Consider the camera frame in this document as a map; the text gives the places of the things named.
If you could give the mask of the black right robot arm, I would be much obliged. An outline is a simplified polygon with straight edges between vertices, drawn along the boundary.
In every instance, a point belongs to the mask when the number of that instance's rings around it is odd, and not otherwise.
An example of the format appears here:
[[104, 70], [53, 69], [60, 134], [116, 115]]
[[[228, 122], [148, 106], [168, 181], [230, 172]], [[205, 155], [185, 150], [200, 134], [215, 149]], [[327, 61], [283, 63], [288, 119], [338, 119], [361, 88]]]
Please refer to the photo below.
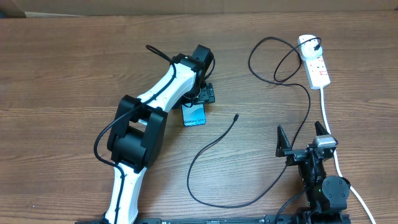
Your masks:
[[[327, 175], [323, 162], [332, 158], [338, 141], [321, 125], [315, 123], [316, 136], [304, 149], [293, 149], [284, 130], [277, 127], [277, 147], [275, 155], [286, 158], [287, 166], [297, 166], [304, 189], [286, 202], [278, 211], [276, 223], [333, 223], [347, 224], [351, 220], [344, 215], [347, 209], [351, 184], [348, 179], [337, 175]], [[288, 218], [281, 218], [284, 208], [305, 194], [307, 207], [297, 209]]]

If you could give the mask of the black smartphone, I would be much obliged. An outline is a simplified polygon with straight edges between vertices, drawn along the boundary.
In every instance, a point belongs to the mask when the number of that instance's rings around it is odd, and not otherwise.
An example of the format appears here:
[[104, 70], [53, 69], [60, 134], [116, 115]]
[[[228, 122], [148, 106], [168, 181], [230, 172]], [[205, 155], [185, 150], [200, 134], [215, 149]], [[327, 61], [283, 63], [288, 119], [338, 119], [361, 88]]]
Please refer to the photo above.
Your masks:
[[203, 104], [192, 107], [182, 105], [183, 124], [185, 127], [206, 124], [205, 107]]

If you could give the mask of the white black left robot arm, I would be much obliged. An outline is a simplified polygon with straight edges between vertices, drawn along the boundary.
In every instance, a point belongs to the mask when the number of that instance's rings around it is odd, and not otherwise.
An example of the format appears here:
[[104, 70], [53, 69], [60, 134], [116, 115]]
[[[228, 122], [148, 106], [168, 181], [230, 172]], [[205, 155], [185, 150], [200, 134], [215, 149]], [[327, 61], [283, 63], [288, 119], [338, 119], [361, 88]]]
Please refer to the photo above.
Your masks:
[[109, 133], [107, 163], [114, 168], [114, 185], [100, 223], [135, 222], [144, 174], [162, 148], [169, 112], [180, 108], [186, 127], [203, 125], [205, 105], [215, 102], [213, 86], [206, 82], [215, 66], [209, 48], [198, 45], [191, 55], [174, 57], [151, 45], [147, 49], [168, 61], [169, 69], [147, 92], [124, 96], [114, 120], [104, 129]]

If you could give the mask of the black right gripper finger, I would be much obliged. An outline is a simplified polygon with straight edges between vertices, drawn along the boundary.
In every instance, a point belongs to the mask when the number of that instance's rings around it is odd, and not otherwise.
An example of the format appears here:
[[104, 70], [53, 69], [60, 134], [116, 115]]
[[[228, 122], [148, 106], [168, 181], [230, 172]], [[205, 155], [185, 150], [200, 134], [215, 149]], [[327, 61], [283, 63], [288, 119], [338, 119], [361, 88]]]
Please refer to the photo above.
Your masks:
[[317, 136], [324, 136], [329, 134], [326, 128], [319, 121], [315, 122], [315, 131]]
[[277, 127], [277, 146], [276, 146], [276, 152], [285, 152], [285, 151], [290, 151], [292, 149], [292, 146], [289, 143], [289, 140], [287, 139], [287, 136], [285, 135], [285, 132], [282, 128], [281, 125]]

